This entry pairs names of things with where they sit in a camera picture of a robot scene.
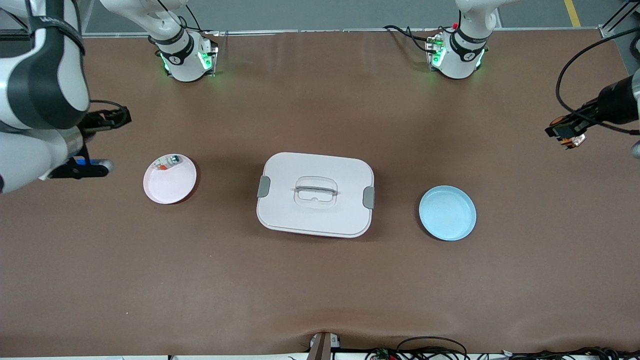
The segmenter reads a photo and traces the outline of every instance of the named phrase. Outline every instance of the black cable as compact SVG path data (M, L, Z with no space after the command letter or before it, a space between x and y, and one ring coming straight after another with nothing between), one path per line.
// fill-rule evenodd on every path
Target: black cable
M120 109L120 111L124 111L124 106L118 104L117 102L114 101L109 101L109 100L96 100L96 99L91 99L89 100L90 103L92 104L109 104L109 105L113 105L115 107L117 107L118 109Z
M162 0L156 0L156 1L157 1L157 3L158 3L158 4L160 4L160 6L162 6L162 8L163 8L163 9L164 9L168 14L169 14L169 16L171 16L171 12L170 12L170 11L169 11L169 9L167 9L167 7L163 4ZM179 20L180 20L179 25L180 25L180 27L181 27L181 28L183 28L183 29L189 29L189 30L195 30L195 31L197 31L197 32L199 32L199 33L206 33L206 32L208 32L208 31L215 31L215 30L211 30L211 29L202 29L202 28L200 27L200 24L198 23L198 19L196 19L196 17L193 15L193 12L192 12L192 11L191 11L191 9L189 8L189 6L188 6L188 5L186 5L186 7L187 7L187 10L189 10L189 13L191 14L191 16L193 17L193 20L195 20L196 25L197 25L198 27L197 27L197 28L194 28L194 27L192 27L192 26L188 26L188 25L186 24L186 20L184 20L184 17L182 17L182 16L178 16L178 18L179 18Z
M582 56L584 53L586 53L587 51L593 49L594 47L600 45L600 44L604 44L608 41L614 40L616 38L619 37L623 37L625 35L631 34L631 33L635 33L636 31L640 31L640 26L633 28L631 30L626 30L623 31L619 34L615 34L611 37L608 38L604 38L601 39L599 41L594 42L593 44L585 47L584 49L580 50L576 55L573 56L573 58L571 58L571 60L569 60L569 62L566 63L566 65L563 67L563 69L560 71L560 75L558 75L558 80L556 83L556 99L558 100L558 102L560 103L560 105L565 108L567 111L569 111L571 114L580 117L584 120L587 120L588 122L595 124L595 125L600 125L602 127L605 127L609 130L613 130L613 131L617 131L619 133L623 133L623 134L629 134L629 135L640 135L640 130L627 130L627 129L623 129L621 127L617 127L617 126L613 126L610 124L606 124L604 122L598 121L594 118L588 117L586 115L583 115L581 113L579 113L577 110L569 107L569 105L567 105L567 103L562 99L562 97L560 96L560 85L562 84L562 78L564 77L564 73L567 71L567 69L569 69L569 66L571 64L573 64L573 62L579 58L580 56Z
M611 26L611 30L613 30L616 26L618 26L619 23L622 22L622 20L626 19L632 12L634 12L634 10L637 9L639 5L640 3L635 3L633 6L631 6L631 9L629 9L629 11L627 11L625 15L622 15L622 17L618 19L618 21L616 21L616 23L613 24L613 26Z
M196 19L196 15L193 15L193 12L191 11L191 8L189 7L189 5L185 5L185 7L187 8L187 10L189 10L191 17L193 18L193 21L196 22L196 27L198 28L198 30L202 32L202 28L200 27L200 23L198 22L198 19Z
M13 21L17 22L20 25L20 27L22 27L26 31L29 31L29 26L27 26L27 24L25 24L24 21L20 20L19 17L17 17L14 14L6 11L5 9L2 9L2 11L4 11L7 15L9 15L9 17L12 18Z
M415 336L413 338L408 338L408 339L405 339L403 341L400 341L400 343L398 343L398 345L396 346L396 351L398 351L400 349L400 346L402 346L402 344L408 343L410 341L415 341L415 340L442 340L442 341L448 341L450 343L454 343L457 346L461 347L462 350L464 351L464 355L465 356L467 355L467 348L464 345L462 345L461 343L459 343L456 340L452 340L452 339L449 339L449 338L443 338L441 336Z
M29 17L33 16L33 9L31 9L31 1L30 0L24 0L24 7L27 8L27 15L29 15Z
M415 36L413 35L413 33L411 32L411 28L409 28L408 26L406 27L407 32L409 32L409 36L411 37L411 39L413 40L413 43L418 47L418 49L424 51L425 53L429 53L429 54L435 54L435 50L431 50L431 49L426 49L425 47L420 46L420 44L418 44L418 41L416 41Z
M406 36L406 37L411 37L411 35L409 35L407 32L405 32L405 31L404 31L404 30L402 30L401 28L398 28L398 27L397 27L397 26L395 26L395 25L387 25L387 26L384 26L384 27L382 27L382 28L383 28L383 29L387 29L387 30L389 30L389 29L394 29L394 30L397 30L398 32L400 32L400 34L402 34L402 35L404 35L404 36ZM414 36L414 38L416 38L416 40L420 40L420 41L427 41L427 38L423 38L423 37L416 37L416 36Z
M460 22L462 21L462 11L458 10L458 27L460 27ZM438 30L440 31L444 31L448 34L455 34L456 31L458 30L457 28L454 29L453 31L447 31L447 29L451 29L450 26L447 26L446 28L444 26L439 26Z
M630 360L640 357L640 350L635 352L620 352L613 348L599 348L599 347L584 347L578 350L572 350L567 352L550 352L541 351L537 353L521 353L512 354L509 360L566 360L566 357L574 359L573 356L597 356L599 360Z

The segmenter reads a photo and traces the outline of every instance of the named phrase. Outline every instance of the box lid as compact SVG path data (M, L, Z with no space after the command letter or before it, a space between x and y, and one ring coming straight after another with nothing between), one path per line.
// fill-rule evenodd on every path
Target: box lid
M369 228L373 204L364 161L281 152L264 165L257 214L273 230L354 238Z

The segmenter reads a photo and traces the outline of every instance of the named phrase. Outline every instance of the pink plate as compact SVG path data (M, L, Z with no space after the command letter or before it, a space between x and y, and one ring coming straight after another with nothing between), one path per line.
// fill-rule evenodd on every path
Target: pink plate
M175 204L187 197L196 185L198 177L198 171L191 159L180 154L168 155L177 155L182 161L167 170L158 170L152 163L142 180L145 193L158 204Z

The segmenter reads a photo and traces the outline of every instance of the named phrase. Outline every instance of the light blue plate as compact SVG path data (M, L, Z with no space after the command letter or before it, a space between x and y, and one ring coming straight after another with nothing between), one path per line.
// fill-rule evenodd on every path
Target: light blue plate
M422 196L418 209L422 225L433 236L456 241L476 226L476 207L471 198L453 186L436 186Z

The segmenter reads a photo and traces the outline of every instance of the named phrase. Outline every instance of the wire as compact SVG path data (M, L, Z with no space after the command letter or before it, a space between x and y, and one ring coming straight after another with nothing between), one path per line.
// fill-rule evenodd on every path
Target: wire
M406 37L410 37L413 40L413 43L418 47L418 49L424 51L425 53L429 53L429 54L435 54L436 52L434 50L430 50L430 49L426 49L425 47L420 46L420 44L418 44L418 40L420 41L427 41L427 38L423 38L423 37L417 37L415 36L412 32L411 32L411 28L410 27L406 27L406 31L402 30L401 28L398 28L395 25L387 25L385 27L383 27L383 29L394 29L394 30L398 30L400 32L400 34L406 36Z
M29 15L29 17L33 16L33 9L31 9L31 1L30 0L24 0L24 7L27 8L27 15Z
M118 109L120 109L120 111L124 111L124 106L118 104L115 101L91 99L91 100L89 100L89 102L92 103L92 104L109 104L109 105L113 105L113 106L117 107Z
M198 30L202 32L202 28L200 27L200 23L198 22L198 19L196 19L196 15L193 15L193 12L191 11L191 8L189 7L189 5L185 5L185 7L187 8L187 10L189 10L191 17L193 18L193 21L196 22L196 27L198 28Z
M573 62L579 58L580 56L582 56L584 53L586 53L587 51L593 49L594 47L600 45L600 44L604 44L608 41L614 40L616 38L619 37L623 37L625 35L631 34L631 33L635 33L636 31L640 31L640 26L630 29L630 30L626 30L623 31L619 34L615 34L611 37L608 38L604 38L601 39L599 41L594 42L593 44L585 47L584 49L580 50L576 55L573 56L573 58L571 58L571 60L569 60L569 62L566 63L566 65L563 67L563 69L560 71L560 75L558 75L558 80L556 83L556 99L558 100L558 103L560 103L560 105L562 105L563 108L565 108L567 111L569 111L571 114L580 117L584 120L587 120L588 122L595 124L595 125L600 125L602 127L605 127L607 129L613 130L613 131L617 131L619 133L623 133L623 134L629 134L629 135L640 135L640 130L627 130L627 129L623 129L621 127L617 127L617 126L613 126L610 124L606 124L602 121L598 121L594 118L588 117L586 115L583 115L581 113L579 113L577 110L571 108L569 105L567 105L567 103L562 99L562 97L560 96L560 85L562 84L562 79L564 77L564 73L567 71L567 69L569 69L569 66L571 66L571 64L573 64Z
M464 345L462 345L461 343L457 342L456 340L452 340L452 339L449 339L449 338L443 338L441 336L416 336L414 338L408 338L408 339L405 339L403 341L400 341L400 343L396 346L396 351L398 351L400 349L400 346L402 344L408 343L410 341L415 341L415 340L443 340L443 341L448 341L450 343L454 343L457 346L461 347L462 350L464 351L465 357L467 356L467 348Z
M397 27L397 26L395 26L395 25L387 25L387 26L384 26L384 27L383 27L383 29L387 29L387 30L389 30L389 29L394 29L394 30L397 30L398 32L400 32L400 34L402 34L402 35L404 35L404 36L406 36L406 37L411 37L411 35L409 35L407 32L405 32L405 31L404 31L404 30L402 30L401 28L398 28L398 27ZM414 38L415 38L416 40L420 40L420 41L427 41L427 38L423 38L423 37L416 37L416 36L414 36Z
M2 9L2 11L4 11L7 15L9 15L9 17L12 18L13 21L17 22L22 29L25 29L26 31L29 31L29 26L27 26L27 24L25 24L24 21L20 20L19 17L17 17L14 14L6 11L5 9Z
M629 44L629 52L631 52L631 55L635 57L636 60L640 60L640 51L638 51L636 47L638 41L640 41L640 35L636 35L636 37L631 40L631 44Z
M413 40L413 43L418 47L418 49L424 51L425 53L429 53L429 54L435 54L435 50L431 50L431 49L426 49L425 47L420 46L420 44L418 44L418 41L416 41L415 36L413 35L413 33L411 32L411 28L409 28L408 26L406 27L407 32L409 32L409 36L411 37L411 39Z
M462 21L462 11L458 10L458 27L453 29L453 31L448 31L447 29L451 29L450 26L447 26L446 28L444 26L439 26L438 30L440 31L444 31L448 34L455 34L456 31L458 30L458 28L460 27L460 22Z
M597 356L599 360L631 360L640 356L640 350L635 352L621 352L613 348L600 348L600 347L584 347L578 350L567 352L551 352L541 351L537 353L521 353L512 354L509 360L566 360L566 358L574 359L573 356Z
M162 6L162 8L169 14L169 16L172 16L172 13L169 11L169 9L163 4L162 0L156 0L158 4L160 4L160 6ZM215 30L211 30L211 29L202 29L200 27L200 24L198 23L198 19L196 19L195 15L193 15L193 12L191 11L191 9L189 8L189 5L185 5L187 10L189 10L189 13L191 14L193 20L195 20L197 28L194 28L193 26L188 26L187 24L187 20L184 20L184 17L182 16L178 16L178 19L180 20L180 27L183 29L189 29L189 30L195 30L199 33L206 33L208 31L215 31Z

